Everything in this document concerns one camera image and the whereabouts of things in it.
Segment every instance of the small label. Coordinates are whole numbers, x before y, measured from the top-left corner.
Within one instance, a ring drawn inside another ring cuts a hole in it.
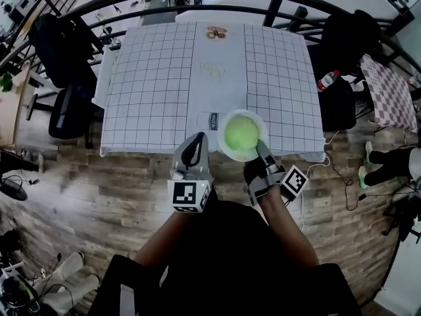
[[[323,83],[322,83],[322,80],[320,80],[320,81],[318,81],[317,82],[317,88],[319,89],[319,90],[325,90],[326,88],[327,88],[327,86],[325,86]]]
[[[209,129],[212,131],[218,131],[218,113],[210,113],[209,115]]]

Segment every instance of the black shirt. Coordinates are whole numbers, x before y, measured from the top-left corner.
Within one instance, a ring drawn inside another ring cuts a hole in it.
[[[300,271],[257,211],[228,201],[207,205],[194,217],[161,287],[159,280],[115,255],[89,315],[119,315],[121,284],[134,289],[140,315],[177,310],[300,315],[298,309],[304,315],[307,308],[307,315],[325,315],[339,307],[347,313],[338,315],[360,315],[337,265]]]

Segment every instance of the chair backrest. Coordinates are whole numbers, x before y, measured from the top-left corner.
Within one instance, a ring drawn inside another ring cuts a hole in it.
[[[320,54],[329,71],[348,75],[362,56],[380,40],[380,26],[367,13],[355,11],[346,17],[331,15],[323,28]]]
[[[29,32],[46,74],[58,88],[77,82],[95,89],[96,76],[87,63],[93,54],[90,33],[81,24],[44,14]]]

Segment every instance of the person's hand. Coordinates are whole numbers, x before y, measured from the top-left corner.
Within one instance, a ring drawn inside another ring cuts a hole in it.
[[[259,205],[283,205],[284,201],[281,196],[280,186],[274,185],[269,188],[268,193],[264,197],[259,198]]]

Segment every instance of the wooden floor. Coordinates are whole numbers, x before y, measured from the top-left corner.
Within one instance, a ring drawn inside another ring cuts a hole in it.
[[[40,113],[34,113],[31,122],[47,120]],[[16,255],[25,261],[31,275],[51,268],[59,252],[65,257],[81,250],[86,266],[73,280],[90,274],[101,278],[114,254],[133,257],[171,214],[166,205],[166,180],[172,156],[121,153],[101,158],[100,127],[101,123],[95,125],[94,149],[84,149],[82,140],[61,142],[58,153],[45,152],[49,158],[45,174],[23,173],[26,179],[40,179],[34,186],[24,184],[27,201],[17,202],[0,194],[0,229],[16,228],[22,235],[23,249]],[[354,181],[347,189],[350,208],[363,193],[357,170],[365,141],[372,140],[374,148],[380,150],[404,144],[402,130],[386,129],[375,135],[374,129],[362,119],[356,128],[340,132],[326,146],[337,170],[346,181]],[[303,171],[310,165],[297,156],[283,157],[282,163],[286,167],[296,164]],[[211,155],[210,164],[220,198],[248,204],[241,164],[219,153]],[[390,198],[368,197],[354,211],[348,211],[344,184],[332,166],[313,167],[309,177],[304,191],[304,233],[321,262],[340,265],[355,297],[363,302],[379,288],[397,240],[396,231],[382,236],[389,224],[382,211]],[[395,180],[365,193],[388,194],[397,187]],[[290,208],[301,225],[299,202]],[[90,293],[76,309],[86,313],[94,296]]]

